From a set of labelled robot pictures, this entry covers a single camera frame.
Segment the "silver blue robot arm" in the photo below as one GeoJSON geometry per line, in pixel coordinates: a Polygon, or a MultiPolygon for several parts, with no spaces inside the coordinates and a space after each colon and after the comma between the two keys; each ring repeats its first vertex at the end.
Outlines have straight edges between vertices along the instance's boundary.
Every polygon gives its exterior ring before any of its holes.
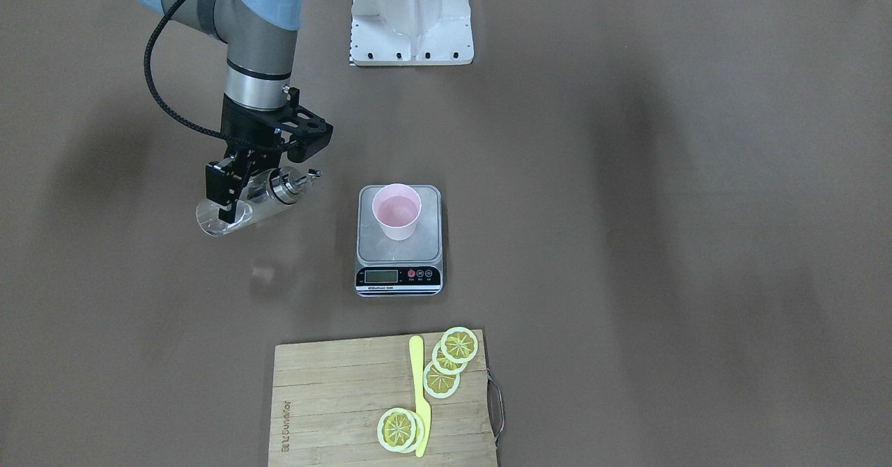
{"type": "Polygon", "coordinates": [[[319,172],[297,163],[325,148],[332,127],[300,104],[290,83],[302,0],[138,0],[160,14],[144,48],[143,71],[156,105],[172,120],[226,144],[205,166],[205,197],[197,223],[223,236],[296,204],[319,172]],[[226,82],[218,128],[207,128],[160,95],[152,61],[163,29],[177,22],[226,45],[226,82]]]}

